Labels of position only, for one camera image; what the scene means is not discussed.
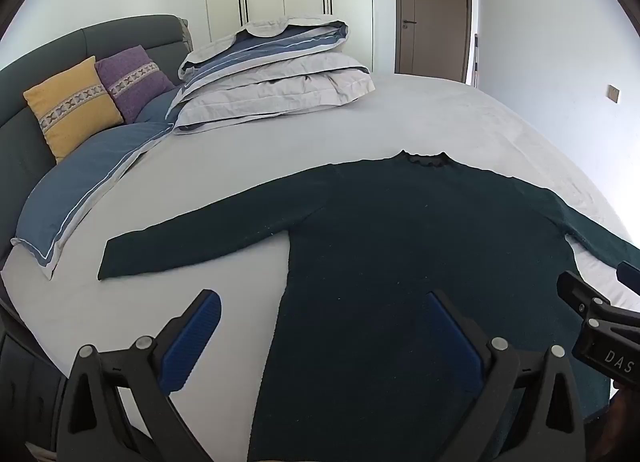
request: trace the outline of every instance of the yellow pillow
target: yellow pillow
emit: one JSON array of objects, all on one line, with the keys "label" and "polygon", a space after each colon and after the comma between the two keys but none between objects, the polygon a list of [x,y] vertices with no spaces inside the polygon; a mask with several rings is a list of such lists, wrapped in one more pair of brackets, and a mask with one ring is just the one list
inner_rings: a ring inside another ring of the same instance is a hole
[{"label": "yellow pillow", "polygon": [[95,56],[23,95],[58,163],[91,135],[123,122],[95,71]]}]

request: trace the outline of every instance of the sweater sleeve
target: sweater sleeve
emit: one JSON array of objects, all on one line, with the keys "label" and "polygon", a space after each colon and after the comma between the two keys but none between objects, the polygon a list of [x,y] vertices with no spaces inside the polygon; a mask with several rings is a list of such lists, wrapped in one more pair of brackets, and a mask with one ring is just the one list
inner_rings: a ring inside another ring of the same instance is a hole
[{"label": "sweater sleeve", "polygon": [[569,207],[549,189],[543,189],[521,180],[518,189],[535,208],[555,223],[566,235],[573,236],[585,249],[609,267],[617,267],[622,261],[640,267],[640,251],[624,239],[609,232],[599,223]]},{"label": "sweater sleeve", "polygon": [[332,165],[309,169],[111,238],[98,279],[162,272],[244,249],[322,208],[333,177]]}]

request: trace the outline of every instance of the blue gripper pad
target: blue gripper pad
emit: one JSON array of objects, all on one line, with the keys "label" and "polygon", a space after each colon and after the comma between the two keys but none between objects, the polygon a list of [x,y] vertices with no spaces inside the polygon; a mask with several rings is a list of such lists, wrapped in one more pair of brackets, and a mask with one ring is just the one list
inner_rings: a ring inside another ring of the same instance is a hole
[{"label": "blue gripper pad", "polygon": [[163,394],[177,392],[187,382],[193,366],[220,323],[221,316],[220,296],[211,292],[162,358],[158,385]]},{"label": "blue gripper pad", "polygon": [[482,360],[433,292],[424,299],[427,328],[463,390],[476,397],[484,386]]},{"label": "blue gripper pad", "polygon": [[640,295],[640,270],[623,261],[616,269],[618,281]]}]

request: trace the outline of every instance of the blue pillow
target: blue pillow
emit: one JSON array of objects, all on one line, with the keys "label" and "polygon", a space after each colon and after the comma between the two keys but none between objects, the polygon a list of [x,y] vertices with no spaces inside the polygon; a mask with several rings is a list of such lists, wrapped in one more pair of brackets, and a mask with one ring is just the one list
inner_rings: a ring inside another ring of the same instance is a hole
[{"label": "blue pillow", "polygon": [[85,140],[33,188],[12,244],[23,244],[51,279],[65,242],[84,216],[172,127],[165,122],[127,124]]},{"label": "blue pillow", "polygon": [[169,122],[174,124],[178,119],[178,114],[180,113],[182,105],[178,105],[172,109],[166,119],[165,115],[166,112],[169,111],[169,106],[171,106],[171,102],[179,90],[180,86],[173,90],[169,90],[168,92],[161,93],[161,95],[151,99],[146,103],[145,107],[142,108],[135,122]]}]

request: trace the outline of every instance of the door frame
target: door frame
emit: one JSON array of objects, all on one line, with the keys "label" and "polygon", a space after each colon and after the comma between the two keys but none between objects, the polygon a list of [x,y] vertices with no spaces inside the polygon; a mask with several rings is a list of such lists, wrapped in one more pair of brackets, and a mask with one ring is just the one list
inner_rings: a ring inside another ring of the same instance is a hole
[{"label": "door frame", "polygon": [[[402,13],[402,0],[396,0],[396,74],[399,73],[400,66],[400,39],[401,39],[401,25],[400,22]],[[475,39],[476,34],[478,34],[478,19],[479,19],[479,0],[470,0],[470,5],[467,13],[467,19],[469,21],[469,26],[467,28],[467,33],[470,32],[470,36],[468,37],[468,41],[466,41],[466,72],[465,72],[465,82],[466,84],[471,85],[473,80],[473,67],[474,67],[474,51],[475,51]]]}]

